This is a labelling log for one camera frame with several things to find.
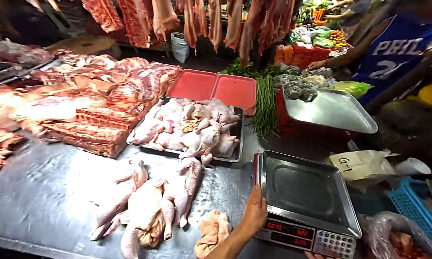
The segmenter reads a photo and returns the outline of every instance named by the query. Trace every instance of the hand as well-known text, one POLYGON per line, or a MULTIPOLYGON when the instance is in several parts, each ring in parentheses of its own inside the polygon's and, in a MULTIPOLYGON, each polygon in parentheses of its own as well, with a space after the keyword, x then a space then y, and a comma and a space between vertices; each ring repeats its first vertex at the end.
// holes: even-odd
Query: hand
POLYGON ((261 186, 255 185, 246 202, 245 212, 240 222, 241 231, 249 236, 255 235, 264 227, 267 219, 267 201, 261 196, 261 186))
POLYGON ((311 62, 311 64, 307 68, 309 69, 309 71, 316 70, 324 67, 326 63, 326 60, 311 62))
POLYGON ((312 254, 311 252, 304 252, 309 259, 323 259, 323 256, 319 254, 312 254))

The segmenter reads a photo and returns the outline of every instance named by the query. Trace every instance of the green plastic bag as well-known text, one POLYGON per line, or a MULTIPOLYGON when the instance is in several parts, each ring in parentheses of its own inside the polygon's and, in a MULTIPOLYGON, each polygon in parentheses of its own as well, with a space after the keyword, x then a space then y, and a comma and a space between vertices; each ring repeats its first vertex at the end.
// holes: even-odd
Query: green plastic bag
POLYGON ((355 98, 360 98, 373 86, 367 83, 360 83, 356 81, 340 81, 331 85, 334 90, 343 91, 351 94, 355 98))

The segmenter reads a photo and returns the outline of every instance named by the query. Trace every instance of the blue plastic crate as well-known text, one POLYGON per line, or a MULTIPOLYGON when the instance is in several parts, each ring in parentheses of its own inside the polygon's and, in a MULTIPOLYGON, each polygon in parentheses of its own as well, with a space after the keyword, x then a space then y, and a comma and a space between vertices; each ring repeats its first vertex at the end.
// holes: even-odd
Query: blue plastic crate
POLYGON ((420 199, 430 197, 426 182, 404 179, 400 188, 389 192, 392 203, 401 215, 416 222, 432 240, 432 213, 420 199))

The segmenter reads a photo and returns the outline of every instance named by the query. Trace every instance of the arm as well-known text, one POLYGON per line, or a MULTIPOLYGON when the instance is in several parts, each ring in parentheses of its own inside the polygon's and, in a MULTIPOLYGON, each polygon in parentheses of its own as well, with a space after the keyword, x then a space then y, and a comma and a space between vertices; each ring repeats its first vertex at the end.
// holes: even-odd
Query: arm
POLYGON ((242 221, 205 259, 236 259, 246 243, 262 227, 267 219, 267 202, 261 197, 261 187, 253 187, 245 206, 242 221))
POLYGON ((351 4, 353 1, 354 0, 342 0, 342 1, 338 2, 338 3, 336 3, 335 5, 328 6, 327 10, 331 10, 331 9, 334 9, 336 7, 340 7, 340 6, 343 6, 343 5, 346 5, 346 4, 351 4))
POLYGON ((371 30, 371 32, 366 36, 366 38, 353 49, 349 49, 346 54, 334 57, 332 59, 327 59, 318 62, 312 62, 309 65, 309 70, 319 69, 321 67, 333 67, 348 65, 356 60, 359 56, 363 55, 373 42, 373 40, 378 37, 389 25, 391 18, 386 19, 381 22, 378 26, 371 30))
POLYGON ((354 10, 348 9, 347 11, 345 11, 344 13, 339 14, 339 15, 326 15, 325 19, 328 19, 328 20, 331 20, 331 19, 332 20, 342 20, 342 19, 348 18, 348 17, 350 17, 350 16, 352 16, 354 14, 356 14, 356 12, 354 10))

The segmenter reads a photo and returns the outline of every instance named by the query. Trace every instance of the long green beans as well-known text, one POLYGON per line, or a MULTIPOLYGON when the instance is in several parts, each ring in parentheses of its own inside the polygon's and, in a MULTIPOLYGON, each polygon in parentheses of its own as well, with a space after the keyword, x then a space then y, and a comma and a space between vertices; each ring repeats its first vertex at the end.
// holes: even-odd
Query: long green beans
POLYGON ((275 89, 271 76, 261 77, 256 80, 257 94, 256 114, 253 116, 251 123, 255 132, 266 142, 265 136, 270 133, 278 135, 278 115, 275 111, 275 89))

